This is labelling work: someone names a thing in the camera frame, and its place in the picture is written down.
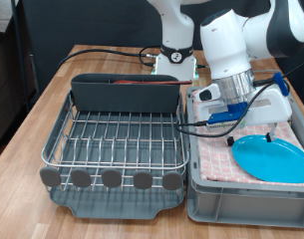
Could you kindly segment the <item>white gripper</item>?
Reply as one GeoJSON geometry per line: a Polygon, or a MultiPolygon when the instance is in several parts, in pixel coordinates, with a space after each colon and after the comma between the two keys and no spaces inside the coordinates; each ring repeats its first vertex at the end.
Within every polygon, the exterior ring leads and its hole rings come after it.
{"type": "MultiPolygon", "coordinates": [[[[256,96],[259,89],[247,96],[246,103],[227,105],[222,99],[216,101],[204,102],[204,119],[208,127],[228,128],[236,123],[242,116],[246,107],[249,107],[246,115],[241,120],[238,128],[250,125],[268,124],[270,132],[266,134],[266,140],[271,142],[275,139],[275,130],[277,122],[287,121],[292,110],[288,101],[280,90],[266,89],[253,101],[249,102],[256,96]]],[[[234,144],[234,137],[229,133],[226,136],[227,145],[234,144]]]]}

